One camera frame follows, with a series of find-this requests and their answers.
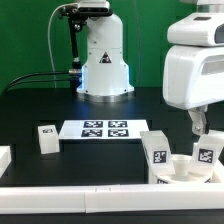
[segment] black tabletop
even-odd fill
[[[223,130],[224,106],[210,105],[211,129]],[[162,130],[172,153],[191,155],[192,122],[187,111],[169,107],[161,88],[136,88],[128,101],[101,104],[78,100],[69,89],[18,89],[0,97],[0,145],[10,145],[12,163],[0,187],[141,184],[147,165],[140,140],[61,142],[58,154],[41,155],[37,127],[53,124],[60,131],[65,120],[147,121]],[[223,223],[222,210],[149,211],[103,214],[2,215],[7,223]]]

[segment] cable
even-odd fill
[[[51,60],[51,67],[52,67],[52,71],[55,71],[55,63],[54,63],[54,58],[53,58],[53,54],[52,54],[52,47],[51,47],[51,25],[52,25],[52,21],[54,18],[54,15],[56,14],[56,12],[60,9],[63,8],[65,6],[70,6],[70,5],[74,5],[75,3],[70,3],[70,4],[64,4],[64,5],[60,5],[58,6],[53,13],[51,14],[50,20],[48,22],[48,30],[47,30],[47,40],[48,40],[48,49],[49,49],[49,54],[50,54],[50,60]]]
[[[137,2],[134,1],[134,8],[135,8],[135,19],[137,25],[137,35],[138,35],[138,54],[139,54],[139,86],[142,84],[142,43],[141,43],[141,32],[140,32],[140,23],[139,23],[139,15],[137,9]]]
[[[26,78],[29,78],[29,77],[33,77],[33,76],[48,76],[48,75],[53,75],[54,77],[56,75],[64,75],[64,74],[69,74],[68,72],[66,71],[59,71],[59,72],[42,72],[42,73],[32,73],[32,74],[28,74],[28,75],[24,75],[24,76],[21,76],[19,78],[16,78],[14,79],[12,82],[10,82],[5,88],[4,90],[2,91],[2,94],[4,94],[5,92],[7,92],[8,88],[11,86],[11,85],[16,85],[16,83],[19,83],[19,81],[23,80],[23,79],[26,79]]]
[[[11,85],[8,85],[2,92],[2,95],[5,94],[13,86],[20,85],[20,84],[34,83],[34,82],[64,82],[64,81],[70,81],[70,79],[29,80],[29,81],[16,82],[16,83],[12,83]]]

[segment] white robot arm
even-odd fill
[[[71,74],[79,98],[94,102],[116,102],[132,97],[129,67],[123,60],[123,24],[105,0],[82,0],[61,12],[67,16],[73,48]],[[82,66],[78,57],[76,33],[87,27],[88,58]]]
[[[169,27],[168,40],[177,45],[166,57],[163,95],[169,105],[189,110],[193,133],[202,135],[209,129],[207,105],[224,100],[224,0],[181,1],[207,12],[198,8]]]

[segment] green background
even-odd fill
[[[16,77],[51,71],[47,45],[48,21],[54,9],[72,0],[0,1],[0,92]],[[168,27],[195,11],[178,0],[110,0],[124,25],[124,60],[134,86],[161,86]],[[86,32],[78,34],[82,63],[86,60]],[[71,68],[72,56],[67,19],[54,18],[51,41],[56,70]],[[24,84],[21,87],[54,87]]]

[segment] robot camera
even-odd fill
[[[80,14],[86,16],[111,16],[112,10],[109,2],[80,2],[77,10]]]

